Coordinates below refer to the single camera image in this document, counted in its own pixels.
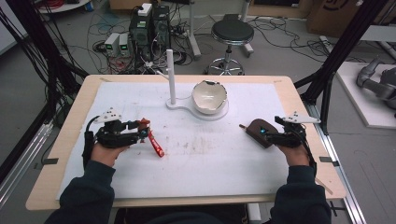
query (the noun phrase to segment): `brown object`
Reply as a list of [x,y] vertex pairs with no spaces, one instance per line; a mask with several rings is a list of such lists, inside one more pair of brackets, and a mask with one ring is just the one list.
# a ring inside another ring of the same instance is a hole
[[141,7],[143,3],[151,3],[150,0],[109,0],[111,9],[133,9]]
[[260,145],[268,148],[272,143],[265,140],[262,134],[262,129],[265,129],[268,133],[277,133],[277,129],[263,119],[254,119],[251,121],[250,125],[246,128],[247,134],[250,135],[254,140],[256,140]]
[[314,1],[306,20],[307,31],[317,35],[340,37],[358,10],[356,1]]
[[138,120],[138,123],[139,127],[137,128],[137,130],[141,131],[149,126],[150,121],[149,119],[142,118],[141,120]]

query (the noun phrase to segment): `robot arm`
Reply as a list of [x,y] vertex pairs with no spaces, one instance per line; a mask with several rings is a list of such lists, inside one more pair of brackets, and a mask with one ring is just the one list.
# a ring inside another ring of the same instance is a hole
[[380,63],[383,62],[375,58],[367,66],[363,67],[358,74],[356,84],[359,87],[374,92],[379,99],[388,101],[394,98],[396,94],[395,86],[392,85],[392,83],[396,82],[396,69],[384,71],[379,83],[372,81],[370,78]]

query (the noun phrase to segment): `white base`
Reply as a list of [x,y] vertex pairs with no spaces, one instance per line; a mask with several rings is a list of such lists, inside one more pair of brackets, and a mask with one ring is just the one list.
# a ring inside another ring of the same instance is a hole
[[192,99],[190,96],[184,99],[176,98],[176,103],[174,105],[171,104],[171,99],[169,99],[166,101],[166,107],[168,107],[168,109],[171,110],[184,109],[189,111],[192,115],[194,115],[198,119],[205,121],[214,121],[214,120],[222,119],[227,114],[228,100],[225,102],[225,106],[220,110],[220,112],[213,115],[203,114],[199,112],[197,109],[195,109],[194,105],[192,104]]
[[[372,91],[356,85],[358,73],[366,65],[367,63],[343,63],[337,72],[340,81],[367,127],[396,129],[396,110],[387,107]],[[393,67],[392,64],[380,64],[375,69],[372,80],[378,82],[382,72]]]
[[254,52],[253,48],[250,46],[250,44],[246,44],[244,45],[245,51],[247,52],[247,54],[250,56],[250,54],[252,54]]

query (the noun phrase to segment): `hand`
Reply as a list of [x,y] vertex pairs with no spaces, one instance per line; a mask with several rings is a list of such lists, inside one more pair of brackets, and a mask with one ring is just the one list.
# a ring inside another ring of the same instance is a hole
[[107,148],[103,147],[100,143],[96,143],[93,146],[91,160],[99,161],[104,165],[113,167],[116,163],[117,157],[120,153],[128,147],[118,147],[118,148]]
[[303,145],[299,147],[277,146],[285,154],[289,166],[306,165],[309,166],[308,153]]

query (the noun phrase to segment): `metal leg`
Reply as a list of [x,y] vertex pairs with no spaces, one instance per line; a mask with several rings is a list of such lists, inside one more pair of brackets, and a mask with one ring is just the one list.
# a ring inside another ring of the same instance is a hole
[[245,70],[244,67],[242,66],[241,63],[237,62],[234,59],[230,59],[228,62],[228,66],[224,66],[224,60],[225,58],[219,58],[213,61],[208,67],[207,67],[207,73],[211,75],[244,75]]
[[190,30],[187,31],[187,35],[189,37],[192,53],[194,54],[194,60],[197,60],[201,58],[201,51],[199,50],[194,35],[194,4],[195,2],[193,0],[190,0]]

